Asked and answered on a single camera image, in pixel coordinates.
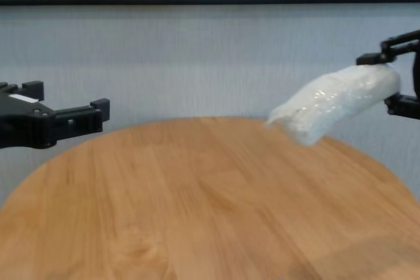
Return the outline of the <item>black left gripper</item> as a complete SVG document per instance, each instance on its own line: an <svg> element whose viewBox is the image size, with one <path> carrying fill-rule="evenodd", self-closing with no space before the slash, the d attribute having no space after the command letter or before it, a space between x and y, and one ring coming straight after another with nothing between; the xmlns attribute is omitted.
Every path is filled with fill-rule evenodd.
<svg viewBox="0 0 420 280"><path fill-rule="evenodd" d="M1 82L1 148L44 150L57 139L69 139L103 131L110 119L110 100L101 98L88 106L54 111L44 106L42 81L15 84Z"/></svg>

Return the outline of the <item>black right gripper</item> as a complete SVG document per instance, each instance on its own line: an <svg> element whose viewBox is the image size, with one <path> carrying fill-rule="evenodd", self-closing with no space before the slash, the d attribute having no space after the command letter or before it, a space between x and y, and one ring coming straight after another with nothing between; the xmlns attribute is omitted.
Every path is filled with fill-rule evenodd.
<svg viewBox="0 0 420 280"><path fill-rule="evenodd" d="M380 52L366 53L356 59L356 65L376 65L391 63L402 54L419 53L419 30L390 37L380 44ZM420 96L420 56L415 56L412 68L413 89ZM400 93L385 99L389 115L420 120L420 103L415 96Z"/></svg>

